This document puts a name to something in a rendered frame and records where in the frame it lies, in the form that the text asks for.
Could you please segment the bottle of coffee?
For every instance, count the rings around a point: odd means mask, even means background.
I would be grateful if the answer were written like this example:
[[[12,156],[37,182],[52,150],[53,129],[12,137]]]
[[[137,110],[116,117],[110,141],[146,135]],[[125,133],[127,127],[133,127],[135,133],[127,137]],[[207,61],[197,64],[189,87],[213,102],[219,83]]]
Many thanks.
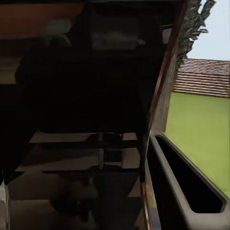
[[[190,0],[0,0],[6,230],[153,230],[146,160]]]

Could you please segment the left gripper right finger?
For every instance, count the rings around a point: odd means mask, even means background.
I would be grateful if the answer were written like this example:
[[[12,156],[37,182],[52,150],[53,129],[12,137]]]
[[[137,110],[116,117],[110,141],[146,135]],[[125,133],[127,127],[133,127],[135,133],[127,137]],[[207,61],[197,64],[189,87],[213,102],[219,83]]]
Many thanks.
[[[160,131],[147,160],[161,230],[230,230],[230,198]]]

